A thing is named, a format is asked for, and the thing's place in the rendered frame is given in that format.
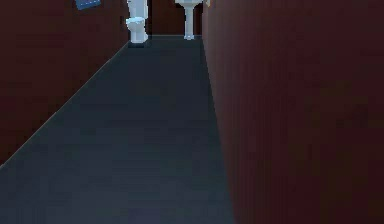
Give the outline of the white pedestal sink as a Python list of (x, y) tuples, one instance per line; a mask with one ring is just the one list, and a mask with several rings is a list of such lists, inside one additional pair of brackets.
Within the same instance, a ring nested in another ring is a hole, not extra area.
[(185, 13), (185, 40), (194, 39), (194, 8), (201, 4), (203, 0), (175, 0), (176, 4), (179, 4), (183, 7)]

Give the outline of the white toilet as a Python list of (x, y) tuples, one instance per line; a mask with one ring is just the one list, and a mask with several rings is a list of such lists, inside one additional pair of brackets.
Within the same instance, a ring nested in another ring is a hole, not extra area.
[(144, 43), (148, 39), (145, 30), (146, 20), (148, 19), (147, 0), (127, 0), (129, 18), (126, 25), (130, 31), (132, 43)]

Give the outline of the blue towel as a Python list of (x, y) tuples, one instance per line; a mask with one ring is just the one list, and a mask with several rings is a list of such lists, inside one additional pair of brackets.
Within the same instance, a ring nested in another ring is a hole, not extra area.
[(100, 5), (101, 0), (75, 0), (75, 3), (78, 10), (84, 10)]

